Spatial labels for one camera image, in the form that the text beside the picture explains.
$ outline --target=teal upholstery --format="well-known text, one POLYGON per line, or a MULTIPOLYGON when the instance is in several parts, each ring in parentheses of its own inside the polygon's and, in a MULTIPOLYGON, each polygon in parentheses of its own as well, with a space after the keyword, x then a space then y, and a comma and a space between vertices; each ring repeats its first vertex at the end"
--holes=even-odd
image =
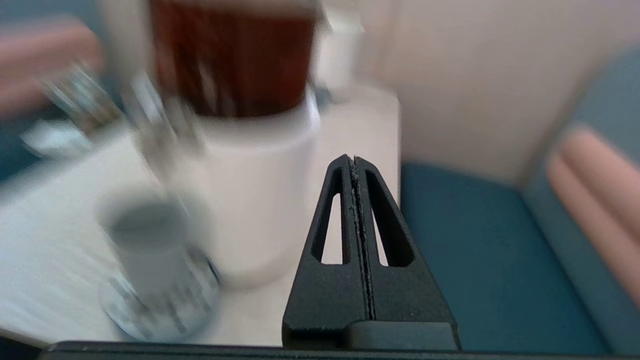
MULTIPOLYGON (((588 124, 640 163, 640 49, 624 54, 595 81, 569 128, 588 124)), ((640 354, 640 311, 558 201, 543 163, 525 192, 550 246, 616 354, 640 354)))
POLYGON ((408 164, 401 204, 464 350, 609 352, 517 191, 408 164))

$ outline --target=glass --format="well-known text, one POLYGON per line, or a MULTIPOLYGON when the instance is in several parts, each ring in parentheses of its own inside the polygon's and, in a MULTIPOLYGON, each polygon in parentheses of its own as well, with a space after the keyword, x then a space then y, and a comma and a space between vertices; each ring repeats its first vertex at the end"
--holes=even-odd
POLYGON ((256 117, 304 98, 317 1, 149 0, 163 97, 197 115, 256 117))

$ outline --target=wall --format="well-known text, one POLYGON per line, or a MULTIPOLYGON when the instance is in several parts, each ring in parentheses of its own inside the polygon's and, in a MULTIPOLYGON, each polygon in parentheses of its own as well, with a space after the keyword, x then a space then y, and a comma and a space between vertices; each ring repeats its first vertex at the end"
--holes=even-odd
MULTIPOLYGON (((100 1, 127 79, 148 61, 143 0, 100 1)), ((360 71, 399 94, 403 161, 509 184, 525 179, 597 70, 640 42, 638 0, 358 2, 360 71)))

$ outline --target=table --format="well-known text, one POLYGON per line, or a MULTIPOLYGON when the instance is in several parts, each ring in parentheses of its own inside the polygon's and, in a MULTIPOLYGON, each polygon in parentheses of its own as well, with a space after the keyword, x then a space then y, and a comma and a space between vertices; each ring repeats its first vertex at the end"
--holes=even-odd
MULTIPOLYGON (((309 197, 319 196, 327 165, 349 154, 374 163, 398 199, 395 95, 359 85, 349 101, 332 104, 321 117, 309 197)), ((38 347, 65 340, 123 341, 99 304, 99 288, 115 259, 102 240, 95 210, 105 194, 152 181, 125 133, 113 130, 93 154, 31 169, 0 188, 0 335, 38 347)), ((309 223, 315 206, 308 205, 309 223)), ((339 224, 334 211, 323 262, 340 261, 339 224)), ((217 319, 187 342, 281 345, 295 271, 292 267, 259 288, 223 290, 217 319)))

